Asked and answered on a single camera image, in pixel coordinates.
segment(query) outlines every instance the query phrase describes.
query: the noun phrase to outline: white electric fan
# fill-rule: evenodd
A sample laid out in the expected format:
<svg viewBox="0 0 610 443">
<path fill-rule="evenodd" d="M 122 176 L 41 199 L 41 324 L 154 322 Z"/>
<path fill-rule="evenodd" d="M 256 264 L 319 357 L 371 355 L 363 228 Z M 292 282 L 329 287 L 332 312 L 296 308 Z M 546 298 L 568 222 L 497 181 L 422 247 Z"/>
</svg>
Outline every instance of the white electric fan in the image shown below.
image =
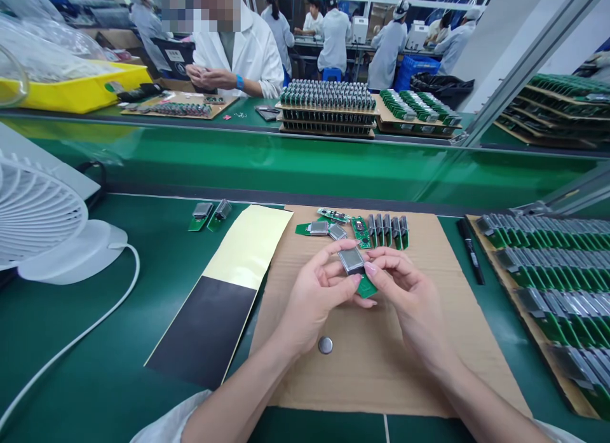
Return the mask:
<svg viewBox="0 0 610 443">
<path fill-rule="evenodd" d="M 15 149 L 28 155 L 18 155 Z M 38 157 L 54 167 L 32 161 Z M 66 182 L 73 182 L 78 192 Z M 135 256 L 135 274 L 123 297 L 26 384 L 0 418 L 0 432 L 36 380 L 116 310 L 137 281 L 140 259 L 127 244 L 127 234 L 106 222 L 88 220 L 80 194 L 91 195 L 92 187 L 99 186 L 0 125 L 0 271 L 17 267 L 17 273 L 27 280 L 70 284 L 102 271 L 125 247 Z"/>
</svg>

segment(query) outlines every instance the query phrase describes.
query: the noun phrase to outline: white cap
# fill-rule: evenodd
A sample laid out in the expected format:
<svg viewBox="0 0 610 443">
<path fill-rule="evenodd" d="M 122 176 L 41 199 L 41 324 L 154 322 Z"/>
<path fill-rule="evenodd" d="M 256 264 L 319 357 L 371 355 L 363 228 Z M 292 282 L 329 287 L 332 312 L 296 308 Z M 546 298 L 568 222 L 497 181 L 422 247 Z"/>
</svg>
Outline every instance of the white cap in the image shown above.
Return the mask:
<svg viewBox="0 0 610 443">
<path fill-rule="evenodd" d="M 479 17 L 481 17 L 481 14 L 483 14 L 481 8 L 470 8 L 468 11 L 466 11 L 466 14 L 464 14 L 464 18 L 466 20 L 477 20 Z"/>
<path fill-rule="evenodd" d="M 402 0 L 398 6 L 394 9 L 394 20 L 401 19 L 407 13 L 409 9 L 409 2 L 407 0 Z"/>
</svg>

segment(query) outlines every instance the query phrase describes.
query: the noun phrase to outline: pen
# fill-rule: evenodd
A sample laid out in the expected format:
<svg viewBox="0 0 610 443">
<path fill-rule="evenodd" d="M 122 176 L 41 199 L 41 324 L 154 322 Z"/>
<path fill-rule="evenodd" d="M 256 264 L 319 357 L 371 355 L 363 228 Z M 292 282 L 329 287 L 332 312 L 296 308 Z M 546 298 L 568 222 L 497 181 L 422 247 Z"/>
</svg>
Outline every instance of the pen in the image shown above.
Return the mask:
<svg viewBox="0 0 610 443">
<path fill-rule="evenodd" d="M 468 221 L 465 218 L 460 219 L 457 222 L 457 229 L 459 230 L 459 234 L 464 239 L 464 243 L 466 244 L 466 249 L 470 254 L 470 261 L 472 262 L 472 267 L 475 269 L 475 275 L 477 276 L 477 283 L 480 285 L 485 284 L 485 278 L 483 277 L 483 271 L 481 270 L 481 265 L 478 263 L 477 255 L 475 253 L 475 248 L 472 245 L 472 238 L 470 237 L 470 228 L 468 227 Z"/>
</svg>

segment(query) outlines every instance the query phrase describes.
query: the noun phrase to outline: electronics factory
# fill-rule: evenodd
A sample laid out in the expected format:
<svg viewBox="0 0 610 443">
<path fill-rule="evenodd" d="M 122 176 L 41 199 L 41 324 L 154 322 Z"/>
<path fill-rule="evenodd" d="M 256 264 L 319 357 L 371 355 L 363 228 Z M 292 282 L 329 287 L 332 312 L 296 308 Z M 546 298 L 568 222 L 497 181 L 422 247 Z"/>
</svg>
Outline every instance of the electronics factory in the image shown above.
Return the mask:
<svg viewBox="0 0 610 443">
<path fill-rule="evenodd" d="M 0 0 L 0 442 L 606 442 L 608 9 Z"/>
</svg>

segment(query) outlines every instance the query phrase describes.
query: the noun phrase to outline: fan base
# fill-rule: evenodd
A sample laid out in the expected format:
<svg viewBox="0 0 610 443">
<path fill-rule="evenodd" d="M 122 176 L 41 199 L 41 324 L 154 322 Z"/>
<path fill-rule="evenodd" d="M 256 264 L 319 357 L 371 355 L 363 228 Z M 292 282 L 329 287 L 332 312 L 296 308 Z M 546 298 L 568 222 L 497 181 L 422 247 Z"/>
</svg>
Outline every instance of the fan base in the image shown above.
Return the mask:
<svg viewBox="0 0 610 443">
<path fill-rule="evenodd" d="M 89 220 L 77 237 L 23 262 L 17 272 L 29 281 L 76 283 L 96 275 L 121 255 L 124 248 L 109 249 L 109 244 L 126 242 L 125 231 L 104 221 Z"/>
</svg>

